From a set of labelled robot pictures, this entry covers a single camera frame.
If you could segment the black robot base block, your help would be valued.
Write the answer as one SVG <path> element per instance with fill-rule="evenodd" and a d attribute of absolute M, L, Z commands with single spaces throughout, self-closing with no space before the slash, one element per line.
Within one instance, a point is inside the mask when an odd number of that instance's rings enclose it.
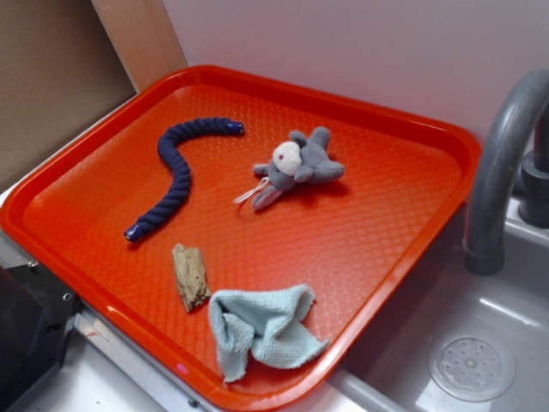
<path fill-rule="evenodd" d="M 80 300 L 45 266 L 1 269 L 1 410 L 16 409 L 64 364 Z"/>

